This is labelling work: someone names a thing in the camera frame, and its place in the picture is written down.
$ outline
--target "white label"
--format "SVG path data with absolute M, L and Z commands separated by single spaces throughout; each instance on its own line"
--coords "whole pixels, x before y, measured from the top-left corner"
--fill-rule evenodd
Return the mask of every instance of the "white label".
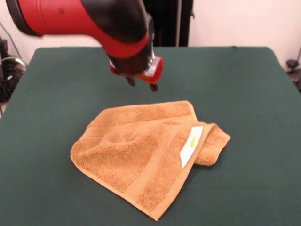
M 191 132 L 189 134 L 189 137 L 186 141 L 186 144 L 184 145 L 183 149 L 180 152 L 180 158 L 182 162 L 182 168 L 186 166 L 189 159 L 191 158 L 192 154 L 196 150 L 196 147 L 198 145 L 198 142 L 201 138 L 203 132 L 202 126 L 196 126 L 191 128 Z

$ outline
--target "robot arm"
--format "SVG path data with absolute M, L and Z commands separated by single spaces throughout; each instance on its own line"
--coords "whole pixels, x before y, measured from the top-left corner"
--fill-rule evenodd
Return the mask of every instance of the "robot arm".
M 82 34 L 95 38 L 110 69 L 157 91 L 163 59 L 153 53 L 153 21 L 142 0 L 6 0 L 17 28 L 31 36 Z

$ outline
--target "green tablecloth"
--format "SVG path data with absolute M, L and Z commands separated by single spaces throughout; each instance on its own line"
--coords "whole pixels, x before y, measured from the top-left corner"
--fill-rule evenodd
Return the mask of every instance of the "green tablecloth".
M 1 226 L 300 226 L 301 96 L 268 48 L 157 48 L 159 92 L 100 48 L 39 49 L 0 120 Z M 83 175 L 73 143 L 102 109 L 189 100 L 232 136 L 159 222 Z

